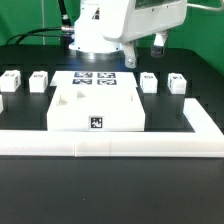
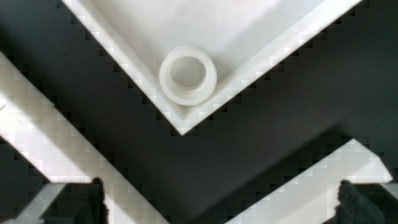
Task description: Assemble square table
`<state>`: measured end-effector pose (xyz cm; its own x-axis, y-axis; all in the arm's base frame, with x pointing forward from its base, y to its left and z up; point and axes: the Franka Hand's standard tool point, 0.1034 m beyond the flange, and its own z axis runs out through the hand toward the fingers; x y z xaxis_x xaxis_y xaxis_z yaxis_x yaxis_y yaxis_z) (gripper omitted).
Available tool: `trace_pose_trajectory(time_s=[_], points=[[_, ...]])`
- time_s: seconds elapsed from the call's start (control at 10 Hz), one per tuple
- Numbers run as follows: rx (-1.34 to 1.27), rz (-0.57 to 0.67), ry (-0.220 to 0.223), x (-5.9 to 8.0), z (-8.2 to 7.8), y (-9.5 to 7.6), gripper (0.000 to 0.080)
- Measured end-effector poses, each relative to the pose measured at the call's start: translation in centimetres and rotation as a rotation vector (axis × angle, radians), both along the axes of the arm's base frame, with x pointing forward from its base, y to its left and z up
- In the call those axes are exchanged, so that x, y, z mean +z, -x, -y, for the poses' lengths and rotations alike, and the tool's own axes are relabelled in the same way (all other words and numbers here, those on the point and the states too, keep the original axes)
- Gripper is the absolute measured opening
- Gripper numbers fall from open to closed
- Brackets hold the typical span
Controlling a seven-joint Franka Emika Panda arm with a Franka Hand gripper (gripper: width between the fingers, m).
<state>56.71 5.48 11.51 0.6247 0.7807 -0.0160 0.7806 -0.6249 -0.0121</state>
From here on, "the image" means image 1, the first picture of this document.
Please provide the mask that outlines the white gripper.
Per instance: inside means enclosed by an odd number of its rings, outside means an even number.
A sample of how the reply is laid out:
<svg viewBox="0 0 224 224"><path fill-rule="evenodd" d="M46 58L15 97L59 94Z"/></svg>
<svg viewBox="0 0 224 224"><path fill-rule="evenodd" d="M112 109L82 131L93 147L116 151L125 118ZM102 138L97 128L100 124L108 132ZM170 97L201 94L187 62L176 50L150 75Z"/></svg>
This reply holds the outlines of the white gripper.
<svg viewBox="0 0 224 224"><path fill-rule="evenodd" d="M103 37L125 43L125 66L134 69L136 55L129 41L156 33L151 56L162 57L169 36L167 29L181 25L186 11L187 0L103 0Z"/></svg>

